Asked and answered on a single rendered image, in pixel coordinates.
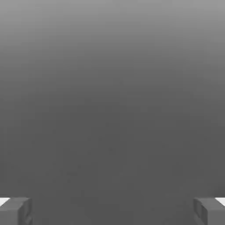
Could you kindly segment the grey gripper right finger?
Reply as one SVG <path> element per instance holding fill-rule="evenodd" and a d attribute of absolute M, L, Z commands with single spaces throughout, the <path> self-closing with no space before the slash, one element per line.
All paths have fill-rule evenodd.
<path fill-rule="evenodd" d="M 225 225 L 225 197 L 194 198 L 196 225 Z"/>

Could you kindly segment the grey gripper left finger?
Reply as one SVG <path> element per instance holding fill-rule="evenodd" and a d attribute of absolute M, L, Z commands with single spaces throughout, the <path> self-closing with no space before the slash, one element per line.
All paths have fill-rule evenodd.
<path fill-rule="evenodd" d="M 33 225 L 32 199 L 0 197 L 0 225 Z"/>

